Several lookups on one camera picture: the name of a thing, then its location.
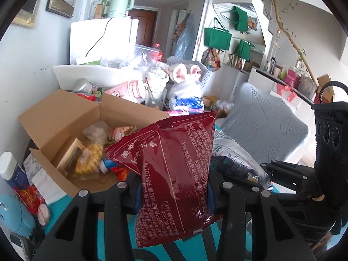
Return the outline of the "blue white tube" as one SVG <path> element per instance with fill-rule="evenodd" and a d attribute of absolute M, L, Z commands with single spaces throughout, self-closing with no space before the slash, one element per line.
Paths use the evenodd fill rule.
<path fill-rule="evenodd" d="M 112 168 L 118 167 L 118 164 L 109 160 L 109 159 L 102 159 L 99 164 L 100 170 L 103 174 L 108 173 Z"/>

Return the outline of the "silver foil snack packet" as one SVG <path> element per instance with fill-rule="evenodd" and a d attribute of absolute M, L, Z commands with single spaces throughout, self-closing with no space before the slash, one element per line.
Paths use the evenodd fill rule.
<path fill-rule="evenodd" d="M 215 129 L 209 169 L 228 177 L 255 181 L 265 189 L 273 191 L 266 171 L 235 140 L 220 129 Z"/>

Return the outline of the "clear bag yellow popcorn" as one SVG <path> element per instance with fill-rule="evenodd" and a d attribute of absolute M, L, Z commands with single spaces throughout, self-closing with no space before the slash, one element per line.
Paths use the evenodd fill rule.
<path fill-rule="evenodd" d="M 80 180 L 96 179 L 99 176 L 99 165 L 103 154 L 103 145 L 98 141 L 91 142 L 77 158 L 74 177 Z"/>

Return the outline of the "small kraft window box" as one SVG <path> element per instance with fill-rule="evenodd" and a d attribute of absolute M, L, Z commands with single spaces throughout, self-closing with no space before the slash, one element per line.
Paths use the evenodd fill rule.
<path fill-rule="evenodd" d="M 79 155 L 84 150 L 84 144 L 77 137 L 70 137 L 53 160 L 53 165 L 65 177 L 71 177 Z"/>

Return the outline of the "dark red snack packet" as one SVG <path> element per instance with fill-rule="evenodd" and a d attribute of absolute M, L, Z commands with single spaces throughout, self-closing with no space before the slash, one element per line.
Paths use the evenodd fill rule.
<path fill-rule="evenodd" d="M 207 203 L 215 118 L 213 111 L 170 117 L 105 149 L 142 178 L 138 247 L 191 237 L 216 220 Z"/>

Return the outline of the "red brown star snack packet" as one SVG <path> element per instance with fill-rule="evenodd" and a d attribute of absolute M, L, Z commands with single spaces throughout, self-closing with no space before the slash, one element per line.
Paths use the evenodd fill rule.
<path fill-rule="evenodd" d="M 110 143 L 117 143 L 119 142 L 123 137 L 133 133 L 134 131 L 137 130 L 137 127 L 133 125 L 127 125 L 127 126 L 122 126 L 122 127 L 115 127 L 114 129 L 111 130 L 109 136 L 108 136 L 108 141 Z"/>

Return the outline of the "teal bubble mailer mat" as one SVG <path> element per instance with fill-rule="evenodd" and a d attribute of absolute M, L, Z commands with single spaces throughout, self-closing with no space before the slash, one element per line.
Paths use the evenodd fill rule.
<path fill-rule="evenodd" d="M 247 194 L 209 171 L 215 122 L 163 120 L 105 150 L 130 174 L 106 191 L 82 190 L 45 238 L 36 260 L 96 260 L 97 218 L 104 212 L 107 260 L 133 260 L 127 216 L 139 247 L 193 236 L 222 218 L 218 260 L 245 260 Z"/>

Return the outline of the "grey leaf pattern cushion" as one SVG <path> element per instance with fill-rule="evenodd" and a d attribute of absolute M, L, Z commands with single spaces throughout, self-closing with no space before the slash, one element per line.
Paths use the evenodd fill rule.
<path fill-rule="evenodd" d="M 295 150 L 308 135 L 308 126 L 281 98 L 249 83 L 239 88 L 232 111 L 219 126 L 259 164 L 299 158 Z"/>

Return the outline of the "brown cardboard box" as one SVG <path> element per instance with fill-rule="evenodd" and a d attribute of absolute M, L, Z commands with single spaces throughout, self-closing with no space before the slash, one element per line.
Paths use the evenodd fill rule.
<path fill-rule="evenodd" d="M 83 130 L 100 120 L 111 128 L 133 125 L 141 129 L 167 117 L 164 111 L 108 94 L 96 103 L 57 90 L 20 115 L 19 121 L 37 146 L 32 150 L 35 158 L 55 183 L 73 197 L 81 189 L 91 193 L 107 190 L 119 180 L 114 173 L 86 181 L 68 180 L 52 162 L 69 139 L 77 137 L 87 144 Z"/>

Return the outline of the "pink tablet tube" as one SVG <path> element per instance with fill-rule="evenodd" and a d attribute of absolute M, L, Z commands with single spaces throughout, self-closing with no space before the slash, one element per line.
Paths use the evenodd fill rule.
<path fill-rule="evenodd" d="M 182 115 L 189 115 L 189 112 L 188 112 L 188 111 L 185 111 L 185 110 L 166 111 L 166 113 L 167 113 L 170 117 L 182 116 Z"/>

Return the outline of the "clear glass cup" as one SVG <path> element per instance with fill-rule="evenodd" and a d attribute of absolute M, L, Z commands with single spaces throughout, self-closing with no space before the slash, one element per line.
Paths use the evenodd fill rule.
<path fill-rule="evenodd" d="M 163 110 L 167 89 L 152 91 L 146 87 L 145 105 L 154 109 Z"/>

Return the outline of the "pink eared plush toy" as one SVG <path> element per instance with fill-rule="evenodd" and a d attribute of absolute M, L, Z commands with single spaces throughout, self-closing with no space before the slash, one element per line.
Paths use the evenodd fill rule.
<path fill-rule="evenodd" d="M 165 68 L 169 78 L 177 84 L 185 81 L 199 81 L 202 76 L 202 70 L 196 64 L 176 63 Z"/>

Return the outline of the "colourful patterned bag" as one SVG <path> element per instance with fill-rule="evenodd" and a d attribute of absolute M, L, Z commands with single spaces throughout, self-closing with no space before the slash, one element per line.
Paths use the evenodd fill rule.
<path fill-rule="evenodd" d="M 201 63 L 212 71 L 218 71 L 221 68 L 221 60 L 224 57 L 225 51 L 216 48 L 208 48 L 202 54 Z"/>

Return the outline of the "white refrigerator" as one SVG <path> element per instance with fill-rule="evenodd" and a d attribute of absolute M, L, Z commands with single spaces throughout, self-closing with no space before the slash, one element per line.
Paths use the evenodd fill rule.
<path fill-rule="evenodd" d="M 109 57 L 136 42 L 139 20 L 105 18 L 73 22 L 70 64 L 80 65 Z"/>

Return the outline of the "wall intercom panel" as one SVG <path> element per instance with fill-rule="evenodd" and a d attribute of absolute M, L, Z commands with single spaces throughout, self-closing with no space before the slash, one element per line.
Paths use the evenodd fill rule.
<path fill-rule="evenodd" d="M 28 0 L 13 19 L 12 23 L 33 28 L 41 0 Z"/>

